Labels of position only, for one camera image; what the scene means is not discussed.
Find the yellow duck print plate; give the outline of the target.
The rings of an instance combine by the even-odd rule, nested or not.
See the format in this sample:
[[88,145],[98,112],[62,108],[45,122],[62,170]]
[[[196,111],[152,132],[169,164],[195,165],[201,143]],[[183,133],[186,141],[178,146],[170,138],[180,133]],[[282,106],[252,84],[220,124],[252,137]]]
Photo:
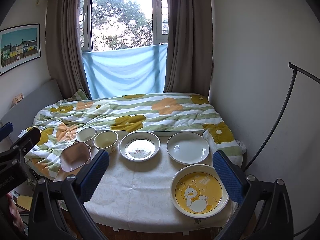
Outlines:
[[189,165],[174,175],[170,198],[178,211],[198,219],[217,215],[229,202],[216,170],[203,164]]

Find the white ribbed bowl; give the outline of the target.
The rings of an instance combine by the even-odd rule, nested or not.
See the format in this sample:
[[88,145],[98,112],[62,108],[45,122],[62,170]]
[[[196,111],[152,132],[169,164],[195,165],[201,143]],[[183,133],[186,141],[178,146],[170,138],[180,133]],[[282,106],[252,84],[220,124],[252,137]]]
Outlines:
[[76,140],[78,142],[84,142],[89,146],[93,146],[93,141],[97,135],[97,130],[93,127],[87,127],[82,129],[76,135]]

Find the white duck drawing plate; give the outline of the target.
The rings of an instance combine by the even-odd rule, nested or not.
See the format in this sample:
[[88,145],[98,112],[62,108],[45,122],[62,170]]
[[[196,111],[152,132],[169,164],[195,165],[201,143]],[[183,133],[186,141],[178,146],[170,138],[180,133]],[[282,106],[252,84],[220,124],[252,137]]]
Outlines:
[[161,147],[159,137],[151,132],[133,132],[121,140],[119,151],[121,155],[134,162],[144,162],[153,158]]

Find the grey padded headboard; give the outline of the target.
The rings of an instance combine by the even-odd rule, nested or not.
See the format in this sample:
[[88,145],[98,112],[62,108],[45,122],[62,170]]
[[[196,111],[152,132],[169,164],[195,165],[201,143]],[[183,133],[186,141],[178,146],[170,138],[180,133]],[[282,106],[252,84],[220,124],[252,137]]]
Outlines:
[[50,80],[13,106],[1,118],[1,124],[4,125],[7,122],[13,124],[13,132],[9,135],[10,140],[15,142],[20,133],[33,124],[33,120],[40,110],[62,99],[57,81]]

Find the pink pig-shaped dish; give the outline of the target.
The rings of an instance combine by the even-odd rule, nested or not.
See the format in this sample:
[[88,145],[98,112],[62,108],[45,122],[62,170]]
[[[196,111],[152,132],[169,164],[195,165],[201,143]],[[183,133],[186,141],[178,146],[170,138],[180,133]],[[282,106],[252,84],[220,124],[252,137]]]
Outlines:
[[85,142],[77,142],[65,148],[60,154],[60,164],[64,172],[74,171],[91,161],[91,147]]

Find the white floral tablecloth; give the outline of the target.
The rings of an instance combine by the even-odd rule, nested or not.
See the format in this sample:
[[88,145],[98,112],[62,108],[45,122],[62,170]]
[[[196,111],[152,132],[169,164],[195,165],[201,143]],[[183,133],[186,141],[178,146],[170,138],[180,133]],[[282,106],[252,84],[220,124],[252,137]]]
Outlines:
[[170,184],[184,166],[167,153],[170,135],[159,134],[161,148],[150,160],[133,162],[119,151],[110,154],[109,166],[90,201],[84,206],[92,219],[114,230],[149,233],[188,233],[222,227],[232,213],[228,202],[217,215],[193,219],[182,214],[170,199]]

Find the green striped pillow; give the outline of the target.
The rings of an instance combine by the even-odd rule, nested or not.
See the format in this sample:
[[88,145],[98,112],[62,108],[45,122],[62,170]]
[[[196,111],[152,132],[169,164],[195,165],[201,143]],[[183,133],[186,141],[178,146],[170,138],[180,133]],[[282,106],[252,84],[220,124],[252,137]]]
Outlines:
[[88,97],[81,89],[78,89],[77,92],[73,96],[66,99],[66,101],[68,101],[68,102],[82,101],[82,100],[88,100]]

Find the framed townscape picture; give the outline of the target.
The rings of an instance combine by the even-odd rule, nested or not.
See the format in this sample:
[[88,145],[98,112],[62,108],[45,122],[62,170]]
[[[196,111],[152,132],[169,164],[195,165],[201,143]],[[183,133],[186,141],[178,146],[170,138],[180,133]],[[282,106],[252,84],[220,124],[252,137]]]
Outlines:
[[1,75],[41,57],[40,24],[1,30]]

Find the cream ceramic bowl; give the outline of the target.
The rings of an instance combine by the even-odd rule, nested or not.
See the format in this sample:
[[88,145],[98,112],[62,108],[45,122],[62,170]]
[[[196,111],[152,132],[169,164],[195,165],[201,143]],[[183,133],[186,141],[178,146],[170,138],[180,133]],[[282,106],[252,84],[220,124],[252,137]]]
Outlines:
[[108,154],[116,151],[119,136],[114,131],[103,131],[99,133],[94,141],[94,146],[99,150],[105,150]]

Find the plain white plate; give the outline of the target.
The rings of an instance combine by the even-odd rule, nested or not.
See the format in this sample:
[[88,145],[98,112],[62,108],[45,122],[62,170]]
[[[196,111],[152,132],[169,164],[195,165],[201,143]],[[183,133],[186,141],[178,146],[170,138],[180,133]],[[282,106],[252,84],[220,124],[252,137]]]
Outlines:
[[174,161],[183,165],[193,165],[204,161],[209,155],[210,148],[201,135],[182,132],[168,139],[167,152]]

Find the left brown curtain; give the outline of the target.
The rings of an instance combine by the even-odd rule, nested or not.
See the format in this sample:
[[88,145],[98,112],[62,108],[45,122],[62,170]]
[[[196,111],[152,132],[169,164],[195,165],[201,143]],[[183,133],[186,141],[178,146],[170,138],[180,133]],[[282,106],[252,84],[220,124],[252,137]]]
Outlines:
[[80,47],[79,5],[80,0],[48,0],[47,3],[47,66],[64,98],[73,96],[79,89],[90,96]]

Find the brown curtain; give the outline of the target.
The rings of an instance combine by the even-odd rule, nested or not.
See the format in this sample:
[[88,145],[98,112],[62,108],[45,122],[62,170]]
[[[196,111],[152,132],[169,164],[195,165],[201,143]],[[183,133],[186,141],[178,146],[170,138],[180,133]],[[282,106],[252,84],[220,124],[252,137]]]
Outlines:
[[80,0],[48,0],[47,3],[47,66],[64,98],[73,96],[79,89],[90,96],[80,47],[79,5]]
[[169,0],[164,91],[208,96],[212,72],[211,0]]

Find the black curved lamp stand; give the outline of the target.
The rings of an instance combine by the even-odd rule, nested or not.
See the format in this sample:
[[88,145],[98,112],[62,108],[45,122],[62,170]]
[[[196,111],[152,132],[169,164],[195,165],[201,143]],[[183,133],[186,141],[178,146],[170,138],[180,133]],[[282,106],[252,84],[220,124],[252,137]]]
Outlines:
[[288,67],[290,69],[292,69],[292,78],[291,78],[291,82],[290,82],[290,86],[289,86],[289,90],[287,92],[287,95],[286,95],[286,98],[285,98],[285,101],[283,103],[283,106],[280,110],[280,113],[272,127],[272,129],[270,130],[268,136],[266,137],[266,139],[264,140],[263,144],[260,146],[259,150],[256,152],[256,154],[252,157],[252,159],[246,164],[246,166],[243,168],[243,171],[246,171],[253,163],[254,161],[257,159],[257,157],[259,156],[259,154],[263,151],[263,149],[265,148],[265,146],[267,145],[267,143],[269,142],[269,140],[271,139],[272,135],[274,134],[277,126],[279,125],[280,123],[280,120],[285,112],[285,109],[287,107],[287,104],[289,103],[289,99],[290,99],[290,96],[292,94],[292,91],[293,91],[293,87],[294,87],[294,84],[295,84],[295,80],[296,80],[296,77],[297,77],[297,73],[301,73],[303,75],[305,75],[306,77],[312,79],[313,81],[315,81],[316,83],[320,84],[320,79],[319,77],[311,74],[310,72],[298,67],[297,65],[295,64],[292,64],[291,62],[289,62],[288,64]]

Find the right brown curtain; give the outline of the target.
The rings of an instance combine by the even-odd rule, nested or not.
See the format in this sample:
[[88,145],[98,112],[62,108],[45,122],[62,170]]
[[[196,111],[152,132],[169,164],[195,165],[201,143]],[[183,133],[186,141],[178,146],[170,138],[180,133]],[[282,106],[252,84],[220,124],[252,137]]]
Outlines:
[[169,0],[164,91],[208,96],[212,72],[211,0]]

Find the window with white frame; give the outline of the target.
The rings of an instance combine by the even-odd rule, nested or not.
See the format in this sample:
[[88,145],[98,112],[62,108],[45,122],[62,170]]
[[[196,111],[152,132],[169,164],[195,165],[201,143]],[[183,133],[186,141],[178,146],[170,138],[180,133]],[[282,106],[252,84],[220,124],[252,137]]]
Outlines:
[[168,0],[80,0],[82,51],[107,51],[165,44]]

